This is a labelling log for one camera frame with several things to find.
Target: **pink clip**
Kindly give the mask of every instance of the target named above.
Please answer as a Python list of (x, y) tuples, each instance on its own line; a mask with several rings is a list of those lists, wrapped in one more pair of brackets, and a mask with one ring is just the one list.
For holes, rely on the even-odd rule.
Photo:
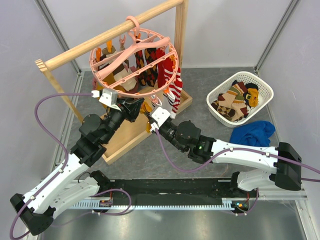
[(126, 43), (126, 38), (127, 38), (126, 35), (124, 35), (123, 38), (121, 38), (121, 35), (119, 36), (119, 43), (120, 43), (120, 45), (122, 45), (122, 46), (125, 45), (125, 43)]

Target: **blue cloth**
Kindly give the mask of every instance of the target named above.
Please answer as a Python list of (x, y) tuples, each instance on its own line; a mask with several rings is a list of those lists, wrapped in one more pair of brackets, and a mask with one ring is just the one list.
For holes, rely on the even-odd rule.
[(254, 147), (269, 147), (269, 137), (276, 131), (275, 126), (268, 121), (255, 121), (235, 128), (230, 137), (230, 143)]

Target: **wooden frame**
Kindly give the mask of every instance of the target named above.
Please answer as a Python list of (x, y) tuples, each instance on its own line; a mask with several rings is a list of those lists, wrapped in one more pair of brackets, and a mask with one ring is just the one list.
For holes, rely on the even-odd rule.
[[(139, 24), (143, 24), (146, 21), (176, 7), (175, 12), (175, 33), (174, 33), (174, 47), (177, 51), (179, 57), (179, 67), (182, 66), (183, 51), (185, 45), (185, 35), (186, 35), (186, 22), (187, 22), (187, 12), (188, 12), (188, 2), (189, 0), (167, 0), (158, 6), (155, 6), (144, 13), (136, 16), (135, 18)], [(105, 31), (81, 44), (65, 51), (58, 56), (55, 56), (45, 62), (41, 59), (36, 60), (35, 63), (39, 70), (48, 79), (51, 85), (55, 88), (58, 93), (64, 93), (63, 88), (58, 83), (56, 78), (51, 73), (52, 70), (61, 67), (62, 65), (76, 59), (77, 57), (91, 51), (92, 49), (99, 47), (100, 45), (112, 40), (135, 27), (131, 20), (127, 20), (118, 26), (115, 26), (108, 31)], [(67, 106), (72, 110), (80, 122), (83, 121), (83, 116), (80, 114), (79, 110), (70, 101), (67, 96), (62, 96), (62, 99), (67, 104)], [(192, 97), (189, 96), (184, 90), (181, 93), (181, 104), (179, 106), (178, 113), (184, 110), (192, 103)], [(137, 118), (136, 122), (130, 123), (125, 121), (121, 127), (116, 131), (110, 143), (106, 145), (107, 152), (102, 156), (107, 164), (111, 164), (116, 161), (123, 154), (127, 153), (130, 149), (139, 144), (142, 140), (147, 138), (150, 133), (146, 132), (147, 118), (141, 114)]]

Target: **plastic basket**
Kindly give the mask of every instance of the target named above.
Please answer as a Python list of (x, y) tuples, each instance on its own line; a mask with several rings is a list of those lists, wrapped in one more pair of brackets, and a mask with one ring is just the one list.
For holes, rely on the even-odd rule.
[[(219, 94), (225, 93), (232, 86), (234, 80), (237, 80), (238, 82), (242, 81), (244, 82), (244, 84), (253, 83), (259, 87), (258, 105), (251, 110), (251, 112), (246, 118), (243, 118), (238, 122), (232, 122), (227, 120), (211, 106), (211, 103), (218, 99)], [(274, 91), (261, 78), (257, 77), (256, 75), (250, 72), (240, 71), (235, 75), (229, 77), (219, 86), (217, 86), (214, 90), (212, 90), (206, 97), (206, 103), (209, 106), (210, 113), (216, 119), (218, 119), (219, 122), (221, 122), (223, 125), (229, 128), (235, 128), (249, 121), (249, 119), (252, 118), (255, 114), (257, 114), (257, 112), (259, 112), (265, 105), (267, 105), (273, 97)]]

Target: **red and white striped sock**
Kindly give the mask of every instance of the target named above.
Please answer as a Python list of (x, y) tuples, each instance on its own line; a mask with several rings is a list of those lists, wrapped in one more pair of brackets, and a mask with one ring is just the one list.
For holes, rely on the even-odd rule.
[(169, 85), (169, 90), (175, 96), (175, 100), (174, 100), (174, 104), (172, 106), (172, 112), (171, 112), (172, 119), (176, 118), (178, 107), (180, 105), (181, 91), (183, 87), (183, 82), (180, 77), (181, 77), (181, 69), (179, 67), (175, 76), (175, 80)]

